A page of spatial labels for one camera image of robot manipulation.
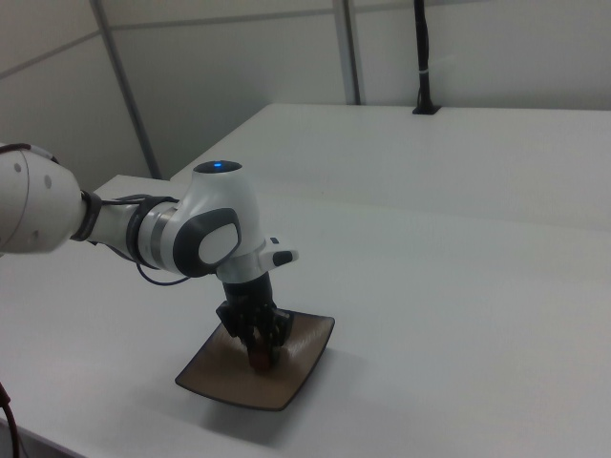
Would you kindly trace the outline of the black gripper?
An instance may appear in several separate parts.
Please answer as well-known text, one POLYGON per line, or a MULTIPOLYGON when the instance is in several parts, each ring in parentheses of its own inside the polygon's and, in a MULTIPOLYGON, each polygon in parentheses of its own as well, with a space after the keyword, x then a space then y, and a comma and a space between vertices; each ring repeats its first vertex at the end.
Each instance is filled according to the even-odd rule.
POLYGON ((261 365, 262 347, 267 367, 273 367, 290 336, 292 313, 274 302, 269 274, 243 283, 224 282, 222 287, 225 301, 216 310, 221 324, 232 338, 240 339, 251 366, 261 365))

